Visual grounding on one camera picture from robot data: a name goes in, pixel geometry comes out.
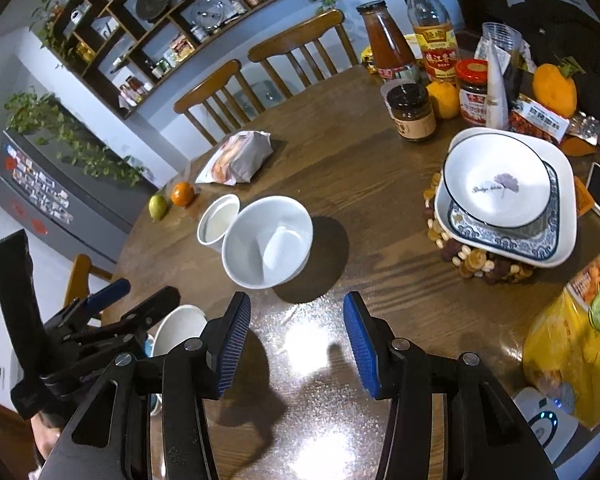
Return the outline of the person's hand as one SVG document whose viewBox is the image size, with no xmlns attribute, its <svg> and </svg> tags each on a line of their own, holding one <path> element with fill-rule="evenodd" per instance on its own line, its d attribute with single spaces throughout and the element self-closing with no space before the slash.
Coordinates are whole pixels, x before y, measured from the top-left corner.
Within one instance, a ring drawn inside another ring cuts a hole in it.
<svg viewBox="0 0 600 480">
<path fill-rule="evenodd" d="M 41 414 L 34 415 L 30 424 L 36 448 L 35 460 L 38 466 L 42 467 L 53 451 L 62 429 L 50 426 Z"/>
</svg>

